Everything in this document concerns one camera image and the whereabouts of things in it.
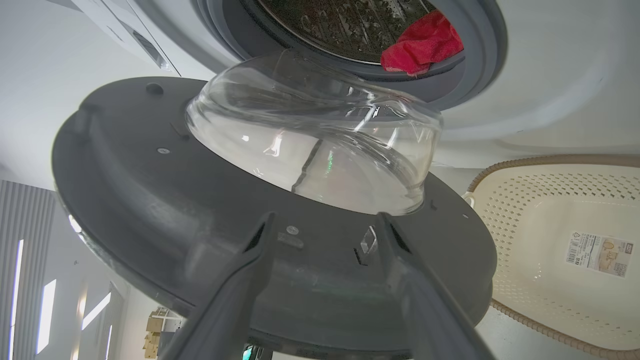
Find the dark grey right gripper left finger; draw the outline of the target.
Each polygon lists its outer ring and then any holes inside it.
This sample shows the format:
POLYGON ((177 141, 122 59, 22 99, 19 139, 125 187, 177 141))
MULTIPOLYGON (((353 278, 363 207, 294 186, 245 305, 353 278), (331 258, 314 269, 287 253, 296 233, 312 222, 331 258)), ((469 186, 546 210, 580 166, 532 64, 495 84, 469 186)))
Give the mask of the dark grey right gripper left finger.
POLYGON ((159 360, 242 360, 256 299, 274 266, 275 223, 274 212, 261 218, 159 360))

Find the white front-load washing machine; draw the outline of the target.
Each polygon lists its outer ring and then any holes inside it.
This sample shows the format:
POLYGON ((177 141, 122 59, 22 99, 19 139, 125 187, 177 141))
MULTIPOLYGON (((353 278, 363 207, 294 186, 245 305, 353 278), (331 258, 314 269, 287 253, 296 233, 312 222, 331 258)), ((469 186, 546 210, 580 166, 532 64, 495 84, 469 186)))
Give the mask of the white front-load washing machine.
POLYGON ((208 81, 285 49, 440 111, 444 167, 640 155, 640 0, 69 0, 124 49, 208 81), (463 50, 422 75, 380 57, 440 11, 463 50))

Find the red garment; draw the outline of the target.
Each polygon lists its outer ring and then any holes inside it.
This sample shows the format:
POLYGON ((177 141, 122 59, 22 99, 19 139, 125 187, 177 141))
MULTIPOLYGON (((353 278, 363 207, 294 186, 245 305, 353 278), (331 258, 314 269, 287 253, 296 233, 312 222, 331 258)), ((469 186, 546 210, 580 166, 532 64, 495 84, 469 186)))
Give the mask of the red garment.
POLYGON ((421 76, 432 64, 442 62, 464 50, 457 30, 439 11, 425 14, 412 23, 397 41, 382 51, 380 64, 387 72, 421 76))

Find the grey washing machine glass door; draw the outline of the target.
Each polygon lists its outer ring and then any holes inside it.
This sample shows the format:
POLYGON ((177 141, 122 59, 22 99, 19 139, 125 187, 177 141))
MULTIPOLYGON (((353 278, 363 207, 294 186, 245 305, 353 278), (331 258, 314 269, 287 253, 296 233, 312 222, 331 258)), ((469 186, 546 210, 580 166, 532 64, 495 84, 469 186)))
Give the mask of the grey washing machine glass door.
POLYGON ((58 131, 52 172, 92 253, 186 321, 275 213, 270 281, 244 350, 413 360, 381 267, 377 214, 393 217, 474 330, 498 265, 480 217, 430 174, 442 126, 417 96, 288 49, 209 81, 101 86, 58 131))

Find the paper label in basket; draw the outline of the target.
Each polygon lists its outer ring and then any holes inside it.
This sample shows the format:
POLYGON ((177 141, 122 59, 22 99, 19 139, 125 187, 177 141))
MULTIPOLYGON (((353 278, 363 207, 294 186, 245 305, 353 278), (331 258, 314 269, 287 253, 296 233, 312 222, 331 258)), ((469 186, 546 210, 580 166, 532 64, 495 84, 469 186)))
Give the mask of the paper label in basket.
POLYGON ((574 231, 564 261, 581 269, 624 279, 638 250, 637 244, 613 237, 574 231))

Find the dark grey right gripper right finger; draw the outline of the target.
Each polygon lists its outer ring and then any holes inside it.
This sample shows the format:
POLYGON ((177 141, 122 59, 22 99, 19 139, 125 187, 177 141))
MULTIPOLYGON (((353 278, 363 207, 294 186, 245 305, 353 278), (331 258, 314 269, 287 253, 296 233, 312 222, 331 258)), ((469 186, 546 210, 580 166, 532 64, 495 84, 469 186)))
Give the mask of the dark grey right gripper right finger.
POLYGON ((496 360, 390 214, 376 215, 375 234, 384 280, 400 308, 413 360, 496 360))

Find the cream perforated laundry basket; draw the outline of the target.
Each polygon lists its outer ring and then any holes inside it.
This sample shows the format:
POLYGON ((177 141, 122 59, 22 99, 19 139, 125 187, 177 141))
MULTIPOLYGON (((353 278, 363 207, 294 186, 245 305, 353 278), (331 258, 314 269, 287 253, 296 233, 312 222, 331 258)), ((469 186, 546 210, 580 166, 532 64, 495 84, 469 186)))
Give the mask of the cream perforated laundry basket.
POLYGON ((584 353, 640 360, 640 155, 499 162, 463 198, 496 246, 496 310, 584 353), (636 244, 626 278, 566 263, 575 231, 636 244))

